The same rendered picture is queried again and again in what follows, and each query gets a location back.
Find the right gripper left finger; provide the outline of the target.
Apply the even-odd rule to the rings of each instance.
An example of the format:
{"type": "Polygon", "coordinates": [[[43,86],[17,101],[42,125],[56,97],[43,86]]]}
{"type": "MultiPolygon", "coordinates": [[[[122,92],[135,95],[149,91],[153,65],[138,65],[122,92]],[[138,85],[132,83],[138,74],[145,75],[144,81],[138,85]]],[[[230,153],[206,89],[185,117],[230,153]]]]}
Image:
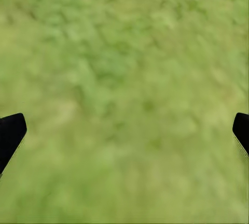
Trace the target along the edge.
{"type": "Polygon", "coordinates": [[[23,113],[0,118],[0,175],[27,132],[23,113]]]}

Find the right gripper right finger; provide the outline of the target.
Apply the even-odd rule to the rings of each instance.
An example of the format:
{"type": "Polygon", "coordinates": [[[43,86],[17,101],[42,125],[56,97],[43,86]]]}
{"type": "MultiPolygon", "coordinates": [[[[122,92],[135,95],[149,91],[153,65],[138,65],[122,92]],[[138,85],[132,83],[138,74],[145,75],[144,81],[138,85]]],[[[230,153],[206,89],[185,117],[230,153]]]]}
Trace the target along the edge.
{"type": "Polygon", "coordinates": [[[249,115],[237,113],[232,130],[249,155],[249,115]]]}

